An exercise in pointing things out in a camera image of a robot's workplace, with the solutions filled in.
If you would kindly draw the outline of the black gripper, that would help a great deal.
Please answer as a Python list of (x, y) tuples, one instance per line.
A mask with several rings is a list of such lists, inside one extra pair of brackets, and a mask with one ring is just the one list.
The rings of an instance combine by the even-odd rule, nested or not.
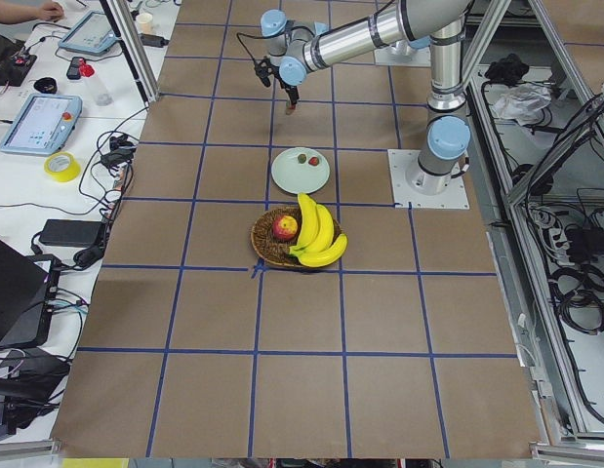
[(287, 83), (280, 74), (280, 67), (270, 57), (262, 58), (261, 60), (254, 61), (254, 71), (260, 82), (266, 87), (271, 86), (270, 76), (278, 82), (281, 89), (283, 89), (288, 97), (287, 102), (298, 104), (300, 99), (298, 88), (294, 85)]

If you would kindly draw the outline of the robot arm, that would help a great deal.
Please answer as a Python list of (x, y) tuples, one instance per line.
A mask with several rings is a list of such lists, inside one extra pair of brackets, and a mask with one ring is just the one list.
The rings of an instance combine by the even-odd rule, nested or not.
[(390, 1), (369, 16), (331, 28), (322, 22), (289, 19), (281, 10), (261, 17), (266, 54), (253, 62), (265, 86), (278, 82), (290, 106), (308, 74), (337, 63), (384, 51), (411, 57), (428, 49), (431, 67), (425, 143), (406, 170), (408, 184), (422, 195), (438, 195), (463, 173), (456, 169), (471, 139), (466, 122), (462, 41), (464, 1)]

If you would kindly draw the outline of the person hand at desk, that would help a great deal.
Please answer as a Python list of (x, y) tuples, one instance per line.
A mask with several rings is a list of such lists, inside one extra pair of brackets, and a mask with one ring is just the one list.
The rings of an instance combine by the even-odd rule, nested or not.
[(64, 10), (56, 1), (45, 1), (35, 9), (37, 20), (56, 22), (64, 18)]

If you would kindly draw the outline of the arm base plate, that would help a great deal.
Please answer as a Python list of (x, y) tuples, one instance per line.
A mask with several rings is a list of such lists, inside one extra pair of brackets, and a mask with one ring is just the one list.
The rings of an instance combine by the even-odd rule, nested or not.
[(430, 67), (430, 43), (427, 40), (398, 41), (374, 51), (375, 64), (384, 66)]
[(468, 210), (463, 177), (456, 162), (448, 175), (429, 175), (419, 165), (419, 150), (389, 149), (393, 204), (402, 209)]

